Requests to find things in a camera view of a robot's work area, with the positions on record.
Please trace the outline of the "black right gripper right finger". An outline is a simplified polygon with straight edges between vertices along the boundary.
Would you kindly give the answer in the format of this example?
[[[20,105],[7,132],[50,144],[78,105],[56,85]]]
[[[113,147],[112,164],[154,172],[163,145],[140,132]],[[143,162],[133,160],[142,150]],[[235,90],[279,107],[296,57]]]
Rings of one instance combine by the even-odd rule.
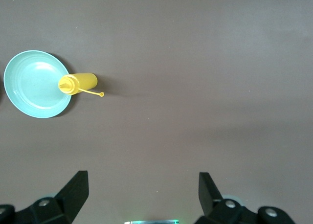
[[[283,210],[262,206],[256,213],[234,199],[224,199],[207,172],[199,173],[198,197],[203,210],[197,224],[293,224],[294,220]]]

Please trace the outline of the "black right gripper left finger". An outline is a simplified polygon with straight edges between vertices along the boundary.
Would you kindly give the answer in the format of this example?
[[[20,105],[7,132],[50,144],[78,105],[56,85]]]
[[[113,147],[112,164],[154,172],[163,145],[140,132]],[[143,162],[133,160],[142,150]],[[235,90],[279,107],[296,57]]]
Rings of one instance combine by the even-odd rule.
[[[88,196],[88,172],[78,171],[53,197],[40,198],[20,211],[16,211],[11,204],[2,204],[0,222],[2,224],[71,224]]]

